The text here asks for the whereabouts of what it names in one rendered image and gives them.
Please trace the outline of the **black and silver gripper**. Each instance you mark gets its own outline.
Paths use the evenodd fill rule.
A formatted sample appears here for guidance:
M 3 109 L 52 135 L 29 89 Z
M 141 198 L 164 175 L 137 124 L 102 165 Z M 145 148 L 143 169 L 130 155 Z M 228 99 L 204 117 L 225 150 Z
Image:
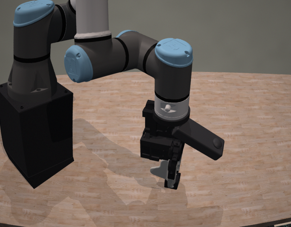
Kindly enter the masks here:
M 185 117 L 179 120 L 166 120 L 159 117 L 154 110 L 154 101 L 148 100 L 142 111 L 145 117 L 145 129 L 140 139 L 140 157 L 159 161 L 160 165 L 151 167 L 153 175 L 164 178 L 168 188 L 175 184 L 179 172 L 185 143 L 172 136 L 175 127 L 185 124 L 190 117 L 190 107 Z

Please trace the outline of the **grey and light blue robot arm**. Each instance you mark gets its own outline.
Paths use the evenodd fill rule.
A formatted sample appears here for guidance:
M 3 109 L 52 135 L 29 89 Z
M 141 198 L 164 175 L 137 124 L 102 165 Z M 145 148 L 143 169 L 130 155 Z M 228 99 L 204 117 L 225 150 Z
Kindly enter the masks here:
M 193 49 L 181 39 L 157 41 L 137 31 L 125 30 L 112 38 L 108 0 L 29 1 L 14 14 L 13 64 L 8 95 L 19 102 L 49 99 L 57 91 L 50 59 L 51 43 L 74 39 L 64 56 L 65 70 L 73 82 L 138 69 L 155 79 L 154 110 L 166 120 L 188 113 Z M 213 160 L 223 155 L 224 140 L 190 119 L 172 136 Z

